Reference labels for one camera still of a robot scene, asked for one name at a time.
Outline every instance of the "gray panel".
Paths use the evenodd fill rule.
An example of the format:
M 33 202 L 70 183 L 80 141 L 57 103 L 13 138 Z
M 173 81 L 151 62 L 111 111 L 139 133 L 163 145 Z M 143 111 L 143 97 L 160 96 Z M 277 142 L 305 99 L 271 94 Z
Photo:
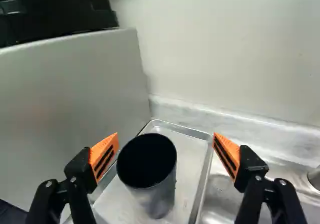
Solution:
M 150 120 L 135 30 L 109 30 L 0 50 L 0 198 L 28 210 L 37 186 L 64 178 L 84 146 Z

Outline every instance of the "black cylindrical cup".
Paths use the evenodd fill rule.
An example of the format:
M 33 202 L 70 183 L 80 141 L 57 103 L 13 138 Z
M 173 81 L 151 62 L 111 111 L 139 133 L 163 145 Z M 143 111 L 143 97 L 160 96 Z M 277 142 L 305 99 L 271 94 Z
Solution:
M 150 133 L 132 139 L 116 164 L 120 180 L 149 217 L 164 217 L 174 206 L 177 152 L 165 136 Z

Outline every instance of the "faucet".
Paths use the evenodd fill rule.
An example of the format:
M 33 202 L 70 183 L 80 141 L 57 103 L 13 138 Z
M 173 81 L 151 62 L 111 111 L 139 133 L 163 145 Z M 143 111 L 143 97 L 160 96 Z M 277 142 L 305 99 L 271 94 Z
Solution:
M 316 169 L 308 172 L 307 177 L 311 185 L 320 191 L 320 165 Z

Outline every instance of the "aluminum baking tray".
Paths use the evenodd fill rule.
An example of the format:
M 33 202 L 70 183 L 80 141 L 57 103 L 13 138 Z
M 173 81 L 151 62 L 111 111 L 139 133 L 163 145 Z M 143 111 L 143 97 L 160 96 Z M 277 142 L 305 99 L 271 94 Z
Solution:
M 178 160 L 173 209 L 162 219 L 149 218 L 118 176 L 114 175 L 114 164 L 108 171 L 114 177 L 108 180 L 107 187 L 92 206 L 97 224 L 195 223 L 210 172 L 213 136 L 161 120 L 150 121 L 140 132 L 145 133 L 165 135 L 176 146 Z

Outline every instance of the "sink basin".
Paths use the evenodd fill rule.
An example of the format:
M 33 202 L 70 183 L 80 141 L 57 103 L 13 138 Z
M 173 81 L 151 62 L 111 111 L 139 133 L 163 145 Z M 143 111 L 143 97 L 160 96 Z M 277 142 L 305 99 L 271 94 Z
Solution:
M 319 224 L 320 192 L 308 183 L 306 178 L 308 167 L 272 158 L 264 160 L 270 167 L 267 178 L 281 177 L 289 180 L 296 187 L 308 224 Z M 212 163 L 199 223 L 234 223 L 243 194 L 235 189 L 216 155 Z M 271 214 L 265 203 L 262 204 L 260 213 L 259 223 L 271 224 Z

